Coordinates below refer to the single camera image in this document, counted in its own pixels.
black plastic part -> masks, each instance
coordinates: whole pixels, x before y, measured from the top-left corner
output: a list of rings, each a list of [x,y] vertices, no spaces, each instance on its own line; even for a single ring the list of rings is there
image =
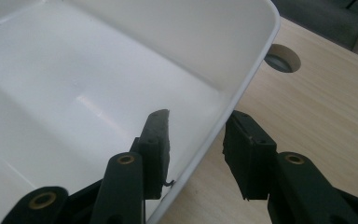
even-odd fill
[[[293,152],[280,153],[274,172],[286,200],[284,203],[289,204],[295,218],[293,223],[358,223],[358,216],[308,158]],[[268,203],[273,203],[268,209],[278,208],[282,201]],[[283,222],[272,219],[272,223]]]
[[[274,140],[249,115],[234,111],[226,123],[223,145],[243,199],[266,200],[276,156]]]
[[[44,187],[22,197],[3,220],[3,224],[64,223],[62,209],[68,199],[66,189]]]
[[[144,160],[146,200],[161,198],[162,186],[167,185],[170,163],[169,114],[167,109],[150,114],[141,136],[134,140],[131,147],[131,152],[139,153]]]
[[[296,223],[290,205],[284,198],[284,194],[276,180],[273,181],[268,197],[268,213],[272,224]]]
[[[112,157],[106,168],[90,224],[145,223],[142,157],[126,152]]]
[[[92,209],[97,199],[102,180],[99,180],[86,188],[69,196],[64,210],[67,223],[88,224],[90,223]]]

light wood tabletop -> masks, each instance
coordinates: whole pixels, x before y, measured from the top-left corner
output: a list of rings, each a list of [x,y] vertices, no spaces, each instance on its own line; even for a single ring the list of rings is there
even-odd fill
[[[237,105],[276,141],[358,196],[358,56],[282,19],[275,41],[301,61],[294,73],[262,63]],[[244,201],[224,161],[224,130],[171,205],[165,223],[271,223],[265,201]]]

screw hole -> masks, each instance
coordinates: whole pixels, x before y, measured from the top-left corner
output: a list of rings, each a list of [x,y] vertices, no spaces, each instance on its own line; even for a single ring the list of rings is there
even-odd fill
[[[125,165],[125,164],[129,164],[132,163],[133,161],[135,161],[135,158],[133,158],[133,156],[122,156],[120,158],[117,159],[118,163]]]
[[[292,164],[296,164],[296,165],[301,165],[304,163],[304,160],[301,157],[293,154],[287,155],[285,159],[291,162]]]
[[[54,192],[44,192],[33,197],[33,199],[29,202],[28,206],[31,209],[38,210],[51,205],[56,199],[57,194],[55,194]]]

white plastic bin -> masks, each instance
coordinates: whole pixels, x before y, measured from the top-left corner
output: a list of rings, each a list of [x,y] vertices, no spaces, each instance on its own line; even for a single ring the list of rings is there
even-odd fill
[[[269,0],[0,0],[0,221],[26,193],[72,194],[169,109],[156,223],[223,127],[279,29]]]

black chair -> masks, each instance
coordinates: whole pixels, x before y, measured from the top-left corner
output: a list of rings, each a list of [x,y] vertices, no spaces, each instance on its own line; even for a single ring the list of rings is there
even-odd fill
[[[358,51],[358,0],[271,0],[281,16]]]

